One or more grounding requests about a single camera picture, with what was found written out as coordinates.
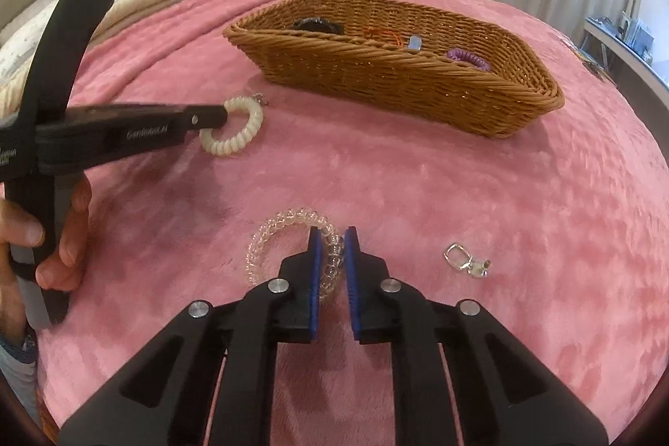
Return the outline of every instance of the white coil keychain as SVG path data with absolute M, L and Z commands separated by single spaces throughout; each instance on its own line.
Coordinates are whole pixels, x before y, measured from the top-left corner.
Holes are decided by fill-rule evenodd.
M 202 149 L 222 158 L 243 150 L 260 131 L 263 120 L 261 104 L 267 104 L 261 93 L 255 93 L 251 97 L 234 97 L 225 101 L 223 106 L 227 113 L 230 114 L 237 110 L 246 111 L 249 115 L 249 121 L 239 133 L 227 140 L 216 140 L 212 136 L 213 130 L 211 129 L 200 130 Z

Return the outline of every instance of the clear spiral hair tie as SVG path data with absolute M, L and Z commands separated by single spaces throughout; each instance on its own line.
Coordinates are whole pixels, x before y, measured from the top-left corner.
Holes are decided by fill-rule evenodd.
M 335 290 L 337 278 L 344 261 L 344 239 L 325 217 L 312 209 L 289 209 L 265 220 L 253 235 L 246 254 L 246 273 L 249 282 L 257 285 L 260 280 L 260 262 L 265 243 L 279 230 L 295 224 L 317 227 L 323 234 L 327 248 L 325 264 L 320 277 L 320 300 L 324 300 Z

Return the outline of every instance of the pink fleece blanket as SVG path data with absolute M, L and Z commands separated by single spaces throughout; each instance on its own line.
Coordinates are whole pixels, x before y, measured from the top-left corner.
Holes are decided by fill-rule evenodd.
M 40 338 L 41 385 L 62 423 L 193 299 L 248 286 L 259 223 L 311 206 L 428 298 L 481 301 L 601 418 L 614 438 L 666 364 L 669 172 L 609 83 L 546 24 L 489 0 L 409 0 L 522 36 L 566 106 L 504 140 L 267 83 L 222 26 L 275 0 L 185 0 L 89 52 L 75 103 L 221 103 L 262 91 L 265 124 L 236 158 L 186 145 L 92 170 L 89 271 L 62 326 Z M 231 119 L 226 134 L 245 123 Z M 476 280 L 449 268 L 462 242 L 493 262 Z M 270 243 L 266 278 L 305 248 Z M 393 444 L 389 350 L 361 348 L 345 289 L 320 338 L 279 353 L 273 444 Z

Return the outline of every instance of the finger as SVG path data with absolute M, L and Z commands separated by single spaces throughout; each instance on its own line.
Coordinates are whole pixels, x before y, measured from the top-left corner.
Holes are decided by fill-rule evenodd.
M 86 252 L 87 238 L 88 210 L 77 212 L 69 209 L 58 246 L 58 255 L 65 265 L 74 267 L 81 262 Z
M 75 291 L 79 288 L 82 278 L 84 277 L 85 268 L 68 268 L 68 271 L 69 276 L 61 281 L 55 282 L 52 289 L 58 289 L 58 291 Z
M 72 291 L 81 283 L 83 274 L 83 268 L 68 267 L 60 260 L 58 254 L 53 254 L 38 265 L 35 278 L 42 289 Z
M 44 240 L 38 220 L 17 204 L 0 200 L 0 242 L 34 248 Z
M 12 285 L 16 280 L 14 272 L 9 267 L 8 244 L 0 244 L 0 285 Z
M 90 204 L 92 197 L 93 189 L 91 188 L 90 182 L 88 181 L 88 178 L 86 178 L 86 175 L 83 175 L 72 192 L 72 208 L 77 212 L 84 212 L 84 210 L 88 209 L 88 205 Z

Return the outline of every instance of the human hand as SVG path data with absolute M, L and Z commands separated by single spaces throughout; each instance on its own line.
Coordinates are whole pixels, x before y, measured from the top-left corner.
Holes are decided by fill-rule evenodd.
M 42 289 L 72 291 L 84 275 L 88 238 L 88 205 L 92 190 L 84 176 L 72 192 L 58 251 L 40 263 L 36 279 Z M 39 222 L 18 205 L 0 200 L 0 331 L 8 337 L 23 335 L 26 315 L 16 276 L 9 267 L 9 245 L 38 247 L 44 241 Z

